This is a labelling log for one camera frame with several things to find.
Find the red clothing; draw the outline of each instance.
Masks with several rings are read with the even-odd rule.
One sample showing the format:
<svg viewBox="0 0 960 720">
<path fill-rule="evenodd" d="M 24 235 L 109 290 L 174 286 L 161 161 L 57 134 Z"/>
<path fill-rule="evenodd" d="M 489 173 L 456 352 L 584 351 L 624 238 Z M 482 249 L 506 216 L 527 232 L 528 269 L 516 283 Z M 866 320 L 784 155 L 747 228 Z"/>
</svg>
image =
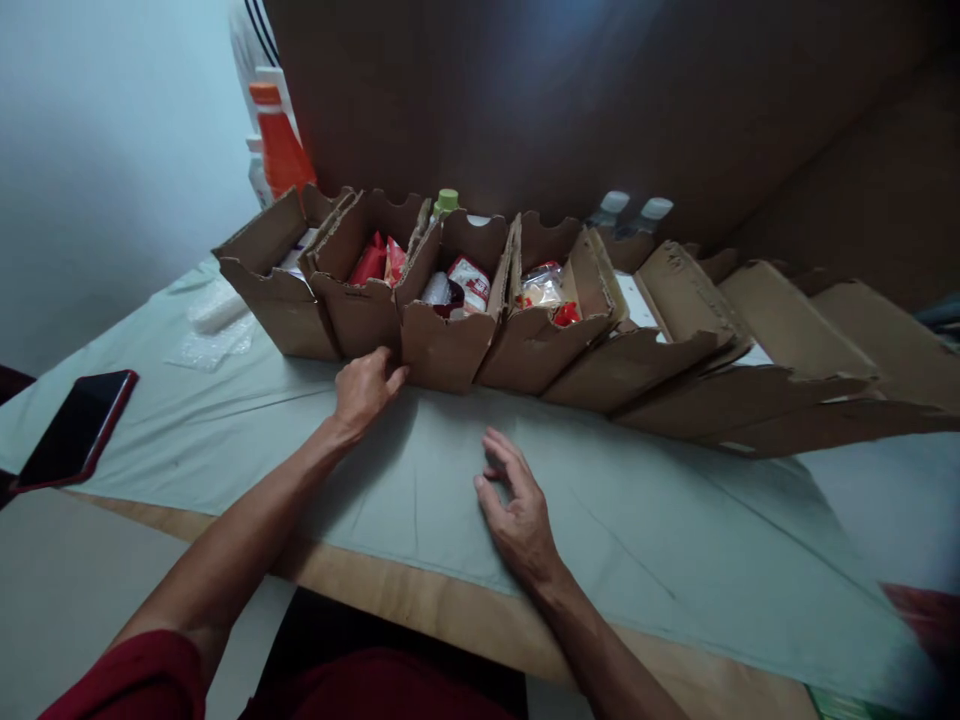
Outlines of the red clothing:
<svg viewBox="0 0 960 720">
<path fill-rule="evenodd" d="M 205 709 L 200 654 L 182 635 L 157 630 L 104 655 L 41 720 L 199 720 Z M 366 650 L 304 673 L 250 700 L 242 720 L 374 717 L 510 720 L 497 704 L 419 660 Z"/>
</svg>

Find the hand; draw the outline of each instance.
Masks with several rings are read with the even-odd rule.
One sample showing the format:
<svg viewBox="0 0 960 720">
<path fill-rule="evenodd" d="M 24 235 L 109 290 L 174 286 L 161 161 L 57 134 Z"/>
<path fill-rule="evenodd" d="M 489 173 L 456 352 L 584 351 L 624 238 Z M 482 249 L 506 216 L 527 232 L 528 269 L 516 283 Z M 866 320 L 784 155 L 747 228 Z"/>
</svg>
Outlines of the hand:
<svg viewBox="0 0 960 720">
<path fill-rule="evenodd" d="M 566 572 L 550 530 L 547 499 L 533 478 L 527 460 L 503 433 L 487 428 L 483 447 L 503 470 L 487 466 L 477 475 L 480 507 L 497 550 L 507 567 L 528 590 L 553 583 Z M 513 499 L 504 507 L 490 479 L 505 479 Z"/>
<path fill-rule="evenodd" d="M 352 360 L 337 373 L 337 409 L 333 419 L 348 437 L 359 440 L 373 421 L 400 394 L 410 368 L 400 367 L 387 377 L 390 350 L 379 347 Z"/>
</svg>

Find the green bottle cap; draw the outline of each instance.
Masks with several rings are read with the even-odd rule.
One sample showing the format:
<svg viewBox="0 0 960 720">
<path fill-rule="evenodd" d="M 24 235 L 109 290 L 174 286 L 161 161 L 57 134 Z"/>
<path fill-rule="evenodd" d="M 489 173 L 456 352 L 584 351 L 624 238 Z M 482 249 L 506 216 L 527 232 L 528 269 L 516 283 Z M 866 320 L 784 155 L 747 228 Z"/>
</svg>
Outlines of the green bottle cap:
<svg viewBox="0 0 960 720">
<path fill-rule="evenodd" d="M 443 213 L 444 217 L 460 207 L 460 193 L 451 188 L 444 188 L 437 193 L 437 201 L 433 204 L 433 217 Z"/>
</svg>

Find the orange bottle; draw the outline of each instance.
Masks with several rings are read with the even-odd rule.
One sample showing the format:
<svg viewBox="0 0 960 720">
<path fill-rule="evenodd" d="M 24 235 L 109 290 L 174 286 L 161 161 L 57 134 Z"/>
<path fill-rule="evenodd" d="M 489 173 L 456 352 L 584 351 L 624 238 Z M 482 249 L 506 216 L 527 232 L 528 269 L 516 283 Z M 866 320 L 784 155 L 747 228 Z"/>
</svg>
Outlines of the orange bottle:
<svg viewBox="0 0 960 720">
<path fill-rule="evenodd" d="M 296 186 L 303 192 L 307 183 L 316 185 L 310 158 L 297 142 L 290 119 L 280 104 L 280 90 L 271 83 L 250 83 L 250 97 L 257 105 L 257 121 L 263 138 L 263 170 L 276 200 Z"/>
</svg>

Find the red sleeve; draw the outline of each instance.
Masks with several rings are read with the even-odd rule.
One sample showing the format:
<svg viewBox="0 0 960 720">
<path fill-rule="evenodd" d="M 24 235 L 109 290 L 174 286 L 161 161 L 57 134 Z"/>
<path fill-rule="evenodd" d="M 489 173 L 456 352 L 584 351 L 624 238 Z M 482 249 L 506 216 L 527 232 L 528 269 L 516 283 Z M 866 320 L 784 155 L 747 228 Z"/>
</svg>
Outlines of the red sleeve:
<svg viewBox="0 0 960 720">
<path fill-rule="evenodd" d="M 108 652 L 41 720 L 202 720 L 206 692 L 200 653 L 169 630 L 130 638 Z"/>
</svg>

